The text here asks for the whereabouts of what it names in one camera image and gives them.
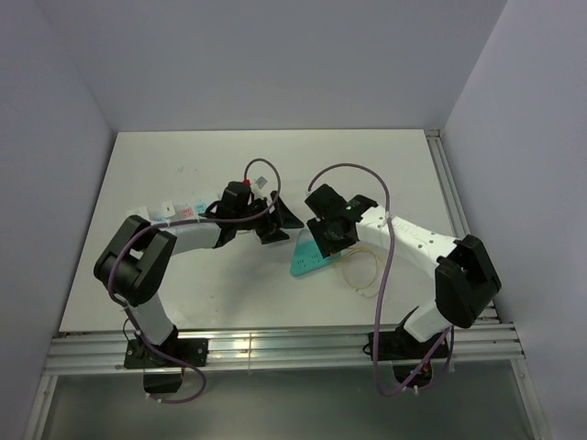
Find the teal triangular socket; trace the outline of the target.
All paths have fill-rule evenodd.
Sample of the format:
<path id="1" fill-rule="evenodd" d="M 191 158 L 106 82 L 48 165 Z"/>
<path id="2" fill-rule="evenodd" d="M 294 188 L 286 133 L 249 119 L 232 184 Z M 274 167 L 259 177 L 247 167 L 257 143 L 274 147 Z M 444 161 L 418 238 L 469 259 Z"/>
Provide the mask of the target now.
<path id="1" fill-rule="evenodd" d="M 294 278 L 303 277 L 338 261 L 339 259 L 333 261 L 330 258 L 323 258 L 310 231 L 302 229 L 295 243 L 290 275 Z"/>

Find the white colourful power strip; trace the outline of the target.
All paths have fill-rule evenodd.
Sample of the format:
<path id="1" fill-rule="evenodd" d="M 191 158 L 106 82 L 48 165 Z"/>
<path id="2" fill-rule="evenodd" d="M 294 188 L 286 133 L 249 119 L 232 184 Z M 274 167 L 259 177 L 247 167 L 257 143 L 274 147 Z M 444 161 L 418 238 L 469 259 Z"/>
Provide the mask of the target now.
<path id="1" fill-rule="evenodd" d="M 206 209 L 216 201 L 219 197 L 218 192 L 204 191 L 197 193 L 189 198 L 181 197 L 172 201 L 175 206 L 176 215 L 172 218 L 165 218 L 162 214 L 161 203 L 152 205 L 142 205 L 130 209 L 126 212 L 126 216 L 138 215 L 143 219 L 154 223 L 173 223 L 182 220 L 196 219 L 202 217 Z"/>

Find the white charger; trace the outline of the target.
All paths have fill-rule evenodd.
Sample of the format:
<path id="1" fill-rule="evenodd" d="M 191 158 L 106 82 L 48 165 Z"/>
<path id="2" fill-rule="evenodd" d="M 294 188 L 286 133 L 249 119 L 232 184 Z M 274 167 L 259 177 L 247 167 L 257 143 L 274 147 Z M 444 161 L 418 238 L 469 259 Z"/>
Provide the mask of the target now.
<path id="1" fill-rule="evenodd" d="M 161 203 L 162 214 L 165 218 L 172 218 L 176 215 L 175 206 L 172 201 L 165 201 Z"/>

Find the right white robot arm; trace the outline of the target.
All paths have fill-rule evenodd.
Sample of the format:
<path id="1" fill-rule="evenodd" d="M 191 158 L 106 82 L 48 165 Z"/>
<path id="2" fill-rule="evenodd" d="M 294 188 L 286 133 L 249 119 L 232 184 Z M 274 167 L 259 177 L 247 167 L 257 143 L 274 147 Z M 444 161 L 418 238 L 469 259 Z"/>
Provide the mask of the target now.
<path id="1" fill-rule="evenodd" d="M 434 296 L 405 317 L 397 335 L 399 351 L 414 358 L 432 336 L 450 326 L 471 327 L 502 289 L 501 280 L 482 241 L 471 234 L 444 236 L 396 215 L 372 199 L 345 200 L 323 184 L 305 199 L 315 215 L 307 221 L 323 257 L 359 242 L 391 250 L 434 281 Z"/>

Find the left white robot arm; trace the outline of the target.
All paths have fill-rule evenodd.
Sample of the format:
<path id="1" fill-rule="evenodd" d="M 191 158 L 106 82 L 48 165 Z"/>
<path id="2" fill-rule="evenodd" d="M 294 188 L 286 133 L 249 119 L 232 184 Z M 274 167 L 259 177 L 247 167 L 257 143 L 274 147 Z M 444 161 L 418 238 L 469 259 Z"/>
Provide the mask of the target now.
<path id="1" fill-rule="evenodd" d="M 192 218 L 153 224 L 137 214 L 128 216 L 96 261 L 94 277 L 149 341 L 146 356 L 168 366 L 179 354 L 178 330 L 159 289 L 172 256 L 221 248 L 240 231 L 252 231 L 268 245 L 287 240 L 288 229 L 303 227 L 276 191 L 265 196 L 248 181 L 232 181 L 219 200 Z"/>

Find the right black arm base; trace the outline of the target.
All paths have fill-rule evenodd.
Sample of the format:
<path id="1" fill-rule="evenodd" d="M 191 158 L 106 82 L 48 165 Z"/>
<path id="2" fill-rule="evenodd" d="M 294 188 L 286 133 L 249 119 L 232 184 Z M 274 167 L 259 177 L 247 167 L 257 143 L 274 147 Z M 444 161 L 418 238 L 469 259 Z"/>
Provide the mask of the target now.
<path id="1" fill-rule="evenodd" d="M 434 359 L 444 359 L 445 364 L 442 373 L 449 369 L 449 364 L 452 359 L 454 341 L 454 332 L 450 331 L 449 335 L 442 335 L 437 333 L 433 335 L 425 343 L 420 343 L 413 339 L 404 330 L 395 329 L 393 331 L 380 332 L 379 336 L 379 360 L 380 361 L 413 361 L 412 364 L 400 365 L 393 367 L 393 374 L 398 382 L 403 382 L 413 373 L 417 366 L 417 361 L 420 362 L 422 358 L 430 351 L 433 345 L 439 341 L 440 345 L 429 357 L 428 362 L 420 369 L 415 377 L 409 382 L 408 387 L 414 389 L 421 388 L 432 384 L 435 377 L 435 372 L 432 366 Z"/>

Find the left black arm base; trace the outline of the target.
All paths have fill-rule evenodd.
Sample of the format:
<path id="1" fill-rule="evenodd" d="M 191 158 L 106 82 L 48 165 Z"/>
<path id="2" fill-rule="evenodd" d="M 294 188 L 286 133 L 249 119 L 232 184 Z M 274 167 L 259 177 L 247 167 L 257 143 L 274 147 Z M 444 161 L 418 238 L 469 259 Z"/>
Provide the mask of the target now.
<path id="1" fill-rule="evenodd" d="M 207 385 L 207 378 L 201 367 L 206 364 L 208 346 L 206 338 L 180 338 L 170 355 L 160 356 L 149 349 L 140 338 L 131 339 L 127 342 L 123 368 L 143 371 L 143 390 L 148 398 L 165 404 L 191 402 L 204 393 Z M 172 398 L 182 387 L 188 370 L 200 377 L 199 390 L 188 397 Z"/>

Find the aluminium front rail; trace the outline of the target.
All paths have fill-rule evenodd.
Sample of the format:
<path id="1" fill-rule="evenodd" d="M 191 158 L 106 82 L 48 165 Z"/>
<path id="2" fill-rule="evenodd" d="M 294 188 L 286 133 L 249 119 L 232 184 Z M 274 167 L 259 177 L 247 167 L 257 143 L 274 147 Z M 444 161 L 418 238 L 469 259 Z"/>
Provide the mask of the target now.
<path id="1" fill-rule="evenodd" d="M 208 354 L 203 371 L 364 367 L 368 326 L 286 330 L 182 332 L 203 338 Z M 51 341 L 42 374 L 75 376 L 127 373 L 127 340 L 119 333 L 66 335 Z M 525 357 L 512 324 L 476 324 L 455 332 L 456 362 L 518 360 Z"/>

